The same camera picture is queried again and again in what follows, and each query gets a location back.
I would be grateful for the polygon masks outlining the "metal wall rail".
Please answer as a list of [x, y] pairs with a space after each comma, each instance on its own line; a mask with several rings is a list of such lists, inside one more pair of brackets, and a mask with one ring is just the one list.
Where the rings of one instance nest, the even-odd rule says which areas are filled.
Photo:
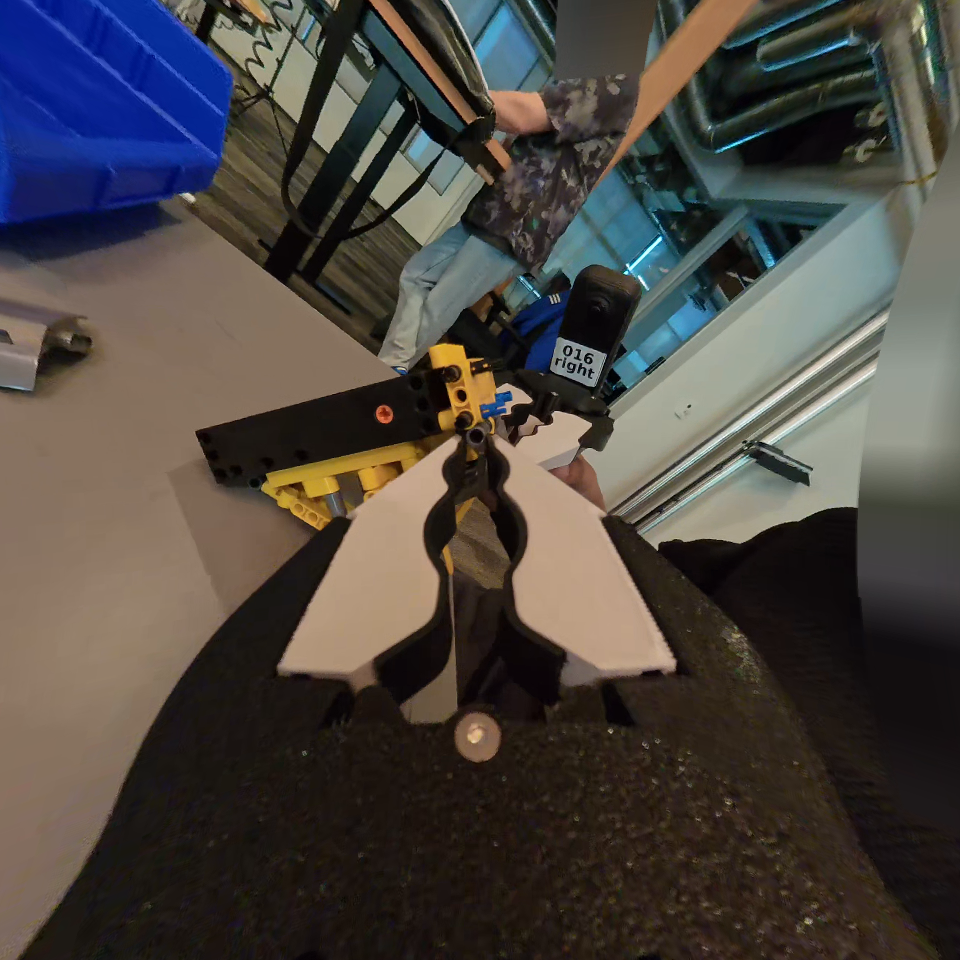
[[611, 513], [646, 534], [750, 466], [772, 474], [743, 454], [746, 442], [764, 442], [801, 461], [786, 452], [785, 442], [870, 383], [879, 364], [889, 315], [890, 306], [886, 305], [861, 322], [654, 474], [613, 507]]

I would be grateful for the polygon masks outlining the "black and yellow brick model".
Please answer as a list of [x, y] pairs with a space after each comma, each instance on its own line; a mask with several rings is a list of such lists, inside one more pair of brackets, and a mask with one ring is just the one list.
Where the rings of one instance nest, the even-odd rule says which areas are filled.
[[513, 403], [498, 363], [460, 345], [426, 370], [199, 428], [214, 481], [250, 489], [314, 531], [347, 517], [444, 442], [493, 427]]

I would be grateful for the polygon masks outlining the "black wall bracket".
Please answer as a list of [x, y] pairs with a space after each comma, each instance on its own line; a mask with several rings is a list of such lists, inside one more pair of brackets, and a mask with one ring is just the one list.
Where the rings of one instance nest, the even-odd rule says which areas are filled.
[[746, 441], [742, 452], [751, 461], [792, 484], [809, 487], [813, 467], [786, 454], [784, 450], [760, 440]]

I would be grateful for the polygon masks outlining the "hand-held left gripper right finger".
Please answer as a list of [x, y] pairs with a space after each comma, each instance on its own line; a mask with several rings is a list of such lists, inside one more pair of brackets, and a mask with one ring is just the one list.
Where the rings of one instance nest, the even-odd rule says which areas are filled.
[[496, 650], [522, 688], [670, 675], [670, 649], [613, 538], [613, 521], [522, 450], [493, 437], [486, 471], [510, 564]]

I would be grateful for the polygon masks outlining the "blue cloth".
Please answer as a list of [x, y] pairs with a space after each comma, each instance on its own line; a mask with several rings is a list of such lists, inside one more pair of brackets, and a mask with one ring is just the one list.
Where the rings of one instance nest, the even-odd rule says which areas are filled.
[[570, 298], [570, 288], [546, 294], [516, 314], [512, 327], [520, 338], [507, 359], [512, 370], [549, 371]]

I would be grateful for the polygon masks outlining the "blue plastic bin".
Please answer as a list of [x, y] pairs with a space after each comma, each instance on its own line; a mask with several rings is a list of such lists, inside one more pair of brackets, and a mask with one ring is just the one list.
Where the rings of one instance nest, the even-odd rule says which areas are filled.
[[2, 225], [207, 190], [233, 89], [160, 2], [2, 2]]

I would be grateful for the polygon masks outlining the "silver ventilation ducts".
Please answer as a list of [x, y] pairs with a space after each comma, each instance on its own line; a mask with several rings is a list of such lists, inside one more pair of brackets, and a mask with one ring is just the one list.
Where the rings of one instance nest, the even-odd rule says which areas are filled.
[[879, 106], [906, 186], [928, 194], [954, 129], [947, 2], [776, 2], [678, 91], [693, 146], [721, 156], [830, 111]]

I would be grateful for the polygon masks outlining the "black-legged wooden table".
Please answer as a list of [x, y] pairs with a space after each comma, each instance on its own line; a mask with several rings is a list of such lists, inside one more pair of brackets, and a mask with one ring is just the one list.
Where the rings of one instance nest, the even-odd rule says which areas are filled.
[[[303, 5], [321, 21], [321, 43], [280, 181], [287, 222], [269, 247], [265, 269], [281, 282], [299, 277], [348, 313], [349, 303], [321, 276], [342, 244], [387, 222], [427, 184], [438, 158], [383, 213], [354, 226], [414, 128], [489, 185], [506, 171], [510, 157], [495, 136], [496, 113], [486, 79], [450, 3]], [[356, 41], [372, 58], [370, 82], [302, 199], [294, 203], [294, 177]]]

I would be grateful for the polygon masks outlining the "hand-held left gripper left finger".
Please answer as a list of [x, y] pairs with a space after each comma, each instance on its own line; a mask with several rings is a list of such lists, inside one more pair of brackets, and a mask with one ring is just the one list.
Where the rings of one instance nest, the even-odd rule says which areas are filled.
[[332, 558], [277, 665], [283, 677], [378, 685], [407, 702], [446, 669], [456, 490], [469, 446], [450, 438], [344, 521]]

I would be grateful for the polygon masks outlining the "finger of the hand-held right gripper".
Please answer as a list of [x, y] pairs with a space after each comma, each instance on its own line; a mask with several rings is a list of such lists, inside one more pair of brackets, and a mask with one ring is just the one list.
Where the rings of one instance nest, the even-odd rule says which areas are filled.
[[546, 471], [568, 466], [582, 449], [592, 424], [577, 414], [555, 412], [550, 422], [532, 417], [517, 438], [517, 449]]

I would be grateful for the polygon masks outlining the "person's right hand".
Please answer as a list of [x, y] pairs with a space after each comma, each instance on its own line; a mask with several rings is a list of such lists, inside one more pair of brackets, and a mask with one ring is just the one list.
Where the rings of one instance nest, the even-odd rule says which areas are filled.
[[606, 514], [606, 502], [596, 472], [584, 455], [578, 454], [569, 463], [550, 469], [549, 473]]

